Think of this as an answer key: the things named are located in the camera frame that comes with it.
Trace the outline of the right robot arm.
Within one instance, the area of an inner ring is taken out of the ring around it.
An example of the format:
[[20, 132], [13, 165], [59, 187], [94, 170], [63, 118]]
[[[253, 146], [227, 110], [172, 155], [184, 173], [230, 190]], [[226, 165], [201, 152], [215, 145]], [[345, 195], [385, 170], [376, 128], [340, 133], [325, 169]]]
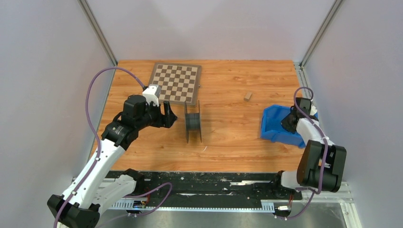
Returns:
[[347, 151], [335, 145], [314, 117], [312, 102], [296, 97], [290, 113], [280, 122], [290, 133], [298, 133], [305, 149], [296, 171], [279, 171], [271, 185], [272, 194], [284, 198], [291, 190], [337, 192], [341, 187]]

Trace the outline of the dark grey cable spool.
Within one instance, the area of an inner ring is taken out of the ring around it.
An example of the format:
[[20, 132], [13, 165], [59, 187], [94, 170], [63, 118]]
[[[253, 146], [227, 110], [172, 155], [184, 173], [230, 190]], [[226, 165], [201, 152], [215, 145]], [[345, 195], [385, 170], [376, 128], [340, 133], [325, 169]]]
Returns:
[[200, 136], [200, 142], [202, 142], [201, 109], [199, 100], [197, 101], [197, 106], [198, 106], [198, 112], [188, 113], [187, 103], [184, 104], [185, 134], [187, 143], [189, 143], [189, 131], [198, 131]]

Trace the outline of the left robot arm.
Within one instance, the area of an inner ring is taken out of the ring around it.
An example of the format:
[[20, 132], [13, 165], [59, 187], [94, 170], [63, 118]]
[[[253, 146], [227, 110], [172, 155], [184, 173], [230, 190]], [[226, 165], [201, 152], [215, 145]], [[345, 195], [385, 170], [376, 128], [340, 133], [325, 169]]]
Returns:
[[61, 194], [51, 195], [47, 205], [55, 217], [54, 227], [61, 223], [69, 228], [94, 228], [100, 216], [126, 195], [145, 196], [144, 175], [133, 169], [99, 189], [114, 163], [138, 138], [139, 131], [148, 127], [170, 128], [177, 120], [170, 103], [147, 101], [143, 95], [131, 95], [123, 110], [107, 125], [98, 147], [76, 180]]

